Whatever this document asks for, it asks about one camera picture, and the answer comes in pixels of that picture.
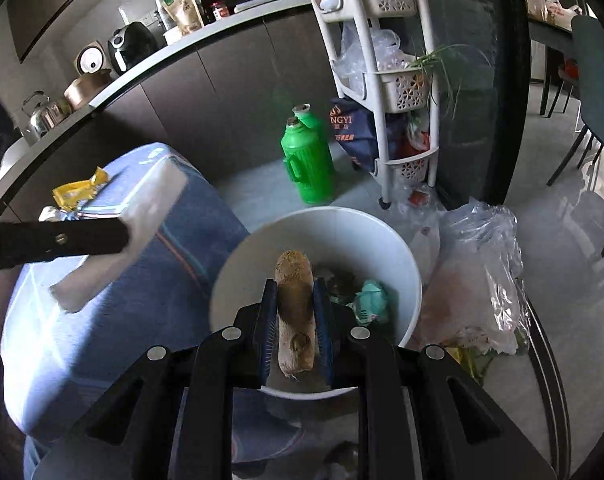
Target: teal chair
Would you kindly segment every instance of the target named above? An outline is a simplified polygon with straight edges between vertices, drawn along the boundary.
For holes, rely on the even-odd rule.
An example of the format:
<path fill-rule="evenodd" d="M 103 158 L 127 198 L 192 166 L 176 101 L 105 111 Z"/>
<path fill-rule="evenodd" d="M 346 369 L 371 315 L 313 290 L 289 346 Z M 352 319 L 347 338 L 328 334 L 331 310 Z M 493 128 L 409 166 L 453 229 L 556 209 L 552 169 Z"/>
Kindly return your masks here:
<path fill-rule="evenodd" d="M 568 150 L 562 163 L 552 174 L 547 186 L 552 186 L 571 157 L 575 155 L 584 136 L 591 131 L 592 137 L 601 143 L 597 156 L 604 147 L 604 29 L 598 20 L 590 16 L 575 16 L 571 22 L 573 42 L 579 63 L 579 93 L 581 116 L 584 127 Z"/>

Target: white rolling cart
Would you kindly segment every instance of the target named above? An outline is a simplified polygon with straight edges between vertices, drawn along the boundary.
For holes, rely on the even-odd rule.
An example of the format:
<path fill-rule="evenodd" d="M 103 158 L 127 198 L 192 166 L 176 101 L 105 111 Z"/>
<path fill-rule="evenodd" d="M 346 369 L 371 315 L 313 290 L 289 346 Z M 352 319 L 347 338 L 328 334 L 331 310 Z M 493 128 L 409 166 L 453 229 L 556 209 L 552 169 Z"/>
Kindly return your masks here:
<path fill-rule="evenodd" d="M 408 17 L 419 12 L 425 51 L 426 54 L 431 53 L 434 49 L 434 40 L 427 0 L 339 0 L 338 9 L 328 12 L 322 10 L 319 3 L 320 0 L 311 0 L 331 66 L 338 59 L 338 54 L 335 51 L 328 23 L 354 20 L 357 28 L 367 70 L 364 73 L 365 84 L 362 93 L 349 88 L 349 82 L 341 80 L 335 72 L 333 77 L 339 97 L 346 95 L 373 112 L 379 158 L 375 160 L 375 170 L 371 174 L 382 187 L 380 206 L 384 209 L 390 206 L 393 177 L 419 182 L 426 176 L 428 167 L 428 184 L 431 187 L 435 186 L 439 148 L 437 78 L 434 73 L 427 75 L 422 69 L 380 72 L 377 69 L 369 30 L 369 20 L 370 27 L 379 28 L 380 18 Z M 430 105 L 431 117 L 430 149 L 418 155 L 389 160 L 385 113 L 406 112 L 428 105 Z"/>

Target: stainless steel kettle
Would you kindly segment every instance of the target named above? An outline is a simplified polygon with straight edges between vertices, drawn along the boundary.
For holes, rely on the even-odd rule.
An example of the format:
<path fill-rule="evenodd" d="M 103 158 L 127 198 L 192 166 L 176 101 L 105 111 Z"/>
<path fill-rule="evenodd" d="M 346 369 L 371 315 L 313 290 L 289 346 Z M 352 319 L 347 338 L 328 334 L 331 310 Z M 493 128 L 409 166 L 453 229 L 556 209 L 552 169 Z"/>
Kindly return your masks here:
<path fill-rule="evenodd" d="M 24 107 L 35 96 L 40 96 L 45 99 L 45 101 L 42 102 L 42 100 L 40 100 L 36 102 L 35 109 L 29 114 Z M 42 90 L 35 90 L 33 94 L 25 99 L 22 103 L 22 111 L 25 114 L 30 115 L 29 130 L 37 137 L 41 137 L 73 113 L 73 109 L 66 99 L 51 101 Z"/>

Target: air fryer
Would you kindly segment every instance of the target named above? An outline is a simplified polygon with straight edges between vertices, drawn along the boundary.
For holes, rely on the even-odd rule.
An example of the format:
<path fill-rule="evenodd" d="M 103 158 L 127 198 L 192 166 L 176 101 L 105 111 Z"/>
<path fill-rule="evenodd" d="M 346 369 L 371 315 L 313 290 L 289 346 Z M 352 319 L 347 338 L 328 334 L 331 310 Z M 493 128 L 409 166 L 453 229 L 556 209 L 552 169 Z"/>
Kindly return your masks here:
<path fill-rule="evenodd" d="M 111 64 L 124 74 L 159 49 L 153 34 L 141 22 L 132 22 L 113 32 L 109 40 Z"/>

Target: white trash bin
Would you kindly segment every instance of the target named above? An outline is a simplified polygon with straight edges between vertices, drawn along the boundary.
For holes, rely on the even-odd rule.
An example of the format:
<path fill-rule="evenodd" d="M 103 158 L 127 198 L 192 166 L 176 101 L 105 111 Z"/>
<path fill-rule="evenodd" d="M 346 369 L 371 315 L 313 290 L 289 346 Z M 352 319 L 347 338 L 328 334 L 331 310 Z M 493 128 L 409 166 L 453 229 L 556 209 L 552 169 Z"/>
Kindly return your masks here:
<path fill-rule="evenodd" d="M 405 347 L 415 329 L 421 305 L 421 280 L 411 250 L 387 224 L 344 207 L 314 207 L 264 225 L 235 248 L 213 287 L 210 304 L 214 332 L 232 325 L 243 306 L 259 303 L 275 263 L 287 250 L 301 251 L 311 264 L 349 270 L 360 279 L 379 280 L 389 296 L 395 344 Z M 298 381 L 285 378 L 273 352 L 271 374 L 262 390 L 297 400 L 325 399 L 352 388 L 329 390 L 319 371 Z"/>

